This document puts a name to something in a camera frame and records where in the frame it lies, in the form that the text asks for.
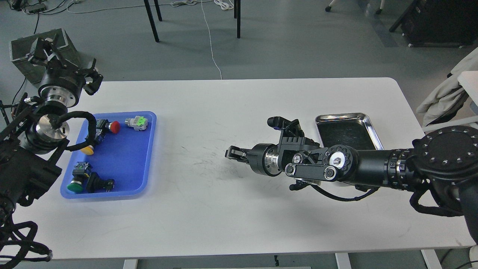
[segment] gray floor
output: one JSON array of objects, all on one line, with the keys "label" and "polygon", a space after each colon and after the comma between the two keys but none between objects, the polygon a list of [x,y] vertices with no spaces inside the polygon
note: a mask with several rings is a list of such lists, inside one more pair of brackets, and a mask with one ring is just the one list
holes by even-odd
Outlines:
[{"label": "gray floor", "polygon": [[[204,3],[204,10],[211,28],[214,56],[224,79],[391,77],[415,110],[451,68],[476,46],[409,48],[400,29],[395,33],[387,30],[410,2],[387,1],[382,15],[375,16],[379,0],[342,0],[331,13],[324,11],[328,0],[242,0],[240,40],[235,38],[232,11],[221,11],[212,3]],[[47,5],[51,8],[57,3],[59,0],[48,0]],[[136,4],[142,1],[86,0],[71,10]],[[0,1],[0,12],[0,100],[11,102],[23,76],[10,62],[9,41],[31,35],[36,16],[10,11],[5,1]],[[211,60],[201,6],[162,6],[162,13],[164,21],[156,20],[159,44],[153,40],[144,8],[41,16],[38,32],[64,28],[80,52],[98,59],[97,67],[105,80],[219,79]],[[29,84],[24,89],[29,94],[36,91]],[[468,108],[463,108],[458,116],[469,114]],[[466,252],[466,249],[451,252],[445,268],[468,261]],[[419,251],[351,254],[350,260],[355,269],[425,268]],[[336,267],[333,255],[285,255],[279,256],[279,261],[281,266]],[[274,265],[273,257],[268,255],[146,259],[140,261],[138,268]],[[19,268],[121,266],[122,260],[118,259],[54,260],[41,265],[22,263]]]}]

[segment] power strip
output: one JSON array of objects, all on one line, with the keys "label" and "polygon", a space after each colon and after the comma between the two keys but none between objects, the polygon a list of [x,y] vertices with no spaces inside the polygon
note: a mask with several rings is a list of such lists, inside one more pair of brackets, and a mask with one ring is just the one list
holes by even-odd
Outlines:
[{"label": "power strip", "polygon": [[36,5],[31,6],[31,7],[26,8],[26,12],[28,14],[36,14],[36,13],[39,13],[39,12],[42,12],[42,11],[45,11],[45,10],[46,10],[45,4],[36,4]]}]

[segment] robotic arm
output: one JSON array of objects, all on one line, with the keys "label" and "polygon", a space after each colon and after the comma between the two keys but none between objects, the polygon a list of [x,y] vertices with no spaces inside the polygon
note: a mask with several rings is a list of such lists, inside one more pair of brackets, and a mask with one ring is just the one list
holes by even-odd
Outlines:
[{"label": "robotic arm", "polygon": [[[15,105],[3,105],[0,110],[7,127],[0,133],[0,250],[4,246],[18,245],[20,250],[0,268],[13,268],[21,260],[49,261],[52,251],[45,245],[34,242],[37,225],[34,222],[14,224],[12,214],[16,204],[29,206],[34,199],[45,194],[61,174],[57,161],[65,150],[75,151],[93,143],[96,119],[82,111],[68,112],[78,104],[82,89],[93,95],[98,91],[103,76],[95,70],[96,60],[90,68],[81,69],[64,59],[53,40],[37,38],[28,54],[33,65],[45,67],[38,89],[38,96],[27,98],[26,93]],[[12,108],[10,123],[5,108]],[[68,146],[71,118],[88,120],[88,139]],[[48,160],[38,155],[54,151]],[[20,232],[29,228],[28,235]],[[46,255],[43,258],[25,258],[29,251]]]},{"label": "robotic arm", "polygon": [[[261,175],[285,172],[295,178],[290,190],[312,186],[339,201],[358,201],[379,187],[413,192],[410,205],[418,212],[438,216],[465,216],[468,230],[478,243],[478,130],[453,126],[413,141],[413,148],[355,150],[345,145],[320,147],[304,136],[299,121],[272,117],[267,124],[281,131],[278,144],[257,144],[252,149],[229,147],[226,156],[250,165]],[[339,181],[368,192],[341,198],[319,185]],[[430,191],[437,207],[419,204]]]}]

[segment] gray box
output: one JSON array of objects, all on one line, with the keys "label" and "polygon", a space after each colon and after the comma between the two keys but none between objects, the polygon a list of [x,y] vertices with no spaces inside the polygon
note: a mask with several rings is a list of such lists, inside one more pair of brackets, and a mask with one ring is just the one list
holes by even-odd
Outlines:
[{"label": "gray box", "polygon": [[80,57],[78,51],[73,46],[73,43],[70,40],[70,37],[66,34],[63,29],[54,29],[48,32],[34,34],[31,36],[19,38],[17,40],[10,41],[10,61],[20,70],[20,72],[27,78],[32,84],[42,81],[43,74],[45,73],[45,67],[43,66],[33,66],[28,62],[27,54],[32,48],[32,43],[38,38],[41,37],[51,38],[55,37],[55,34],[58,35],[58,51],[62,54],[63,58],[74,63],[77,66],[80,66]]}]

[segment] blue tray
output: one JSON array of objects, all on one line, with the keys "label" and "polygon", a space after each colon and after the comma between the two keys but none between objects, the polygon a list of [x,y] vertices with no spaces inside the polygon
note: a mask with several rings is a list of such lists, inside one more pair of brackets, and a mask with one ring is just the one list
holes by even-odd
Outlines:
[{"label": "blue tray", "polygon": [[[105,140],[95,147],[93,155],[85,155],[79,150],[72,153],[60,187],[61,195],[67,199],[77,199],[129,196],[140,193],[148,183],[156,115],[151,111],[138,111],[100,113],[94,116],[96,119],[108,119],[110,122],[118,121],[121,129],[117,134],[107,133]],[[148,119],[146,130],[135,131],[126,126],[125,119],[135,116]],[[83,142],[87,134],[87,121],[84,121],[77,143]],[[72,172],[76,162],[89,162],[93,171],[98,173],[101,179],[114,179],[115,187],[109,192],[104,190],[95,193],[69,191],[66,186],[73,178]]]}]

